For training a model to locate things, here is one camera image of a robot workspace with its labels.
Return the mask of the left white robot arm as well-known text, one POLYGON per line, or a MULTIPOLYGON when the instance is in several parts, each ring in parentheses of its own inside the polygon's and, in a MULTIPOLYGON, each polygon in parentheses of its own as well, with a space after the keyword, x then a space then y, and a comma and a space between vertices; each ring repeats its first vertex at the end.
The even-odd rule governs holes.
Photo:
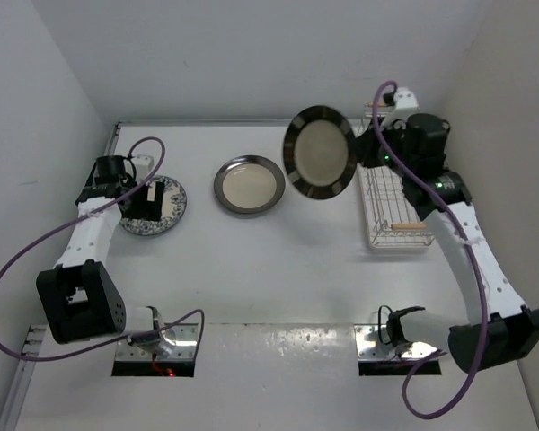
POLYGON ((155 221, 162 212, 163 186, 144 184, 154 169, 149 155, 96 159, 75 201, 79 221, 54 268, 36 280, 43 310, 59 344, 126 335, 130 345, 148 352, 162 342, 163 320, 153 306, 124 303, 105 268, 111 239, 124 217, 155 221))

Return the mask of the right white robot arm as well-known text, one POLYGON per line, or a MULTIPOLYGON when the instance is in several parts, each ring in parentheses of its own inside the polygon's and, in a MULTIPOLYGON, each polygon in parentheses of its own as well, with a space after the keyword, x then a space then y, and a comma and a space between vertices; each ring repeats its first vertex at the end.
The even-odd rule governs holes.
POLYGON ((467 321, 414 305, 389 314, 382 339, 394 347, 423 341, 452 356, 465 373, 522 359, 539 341, 539 308, 508 282, 479 226, 462 177, 446 166, 447 121, 418 113, 389 127, 370 121, 355 140, 366 168, 396 173, 405 200, 431 231, 464 300, 467 321))

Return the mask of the black checkered rim plate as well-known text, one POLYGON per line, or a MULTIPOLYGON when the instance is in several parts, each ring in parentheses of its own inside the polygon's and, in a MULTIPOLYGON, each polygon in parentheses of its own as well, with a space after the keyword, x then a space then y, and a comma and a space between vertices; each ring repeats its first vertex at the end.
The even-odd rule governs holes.
POLYGON ((357 169, 354 141, 349 121, 334 108, 314 105, 300 111, 289 123, 282 143, 287 179, 310 199, 337 197, 357 169))

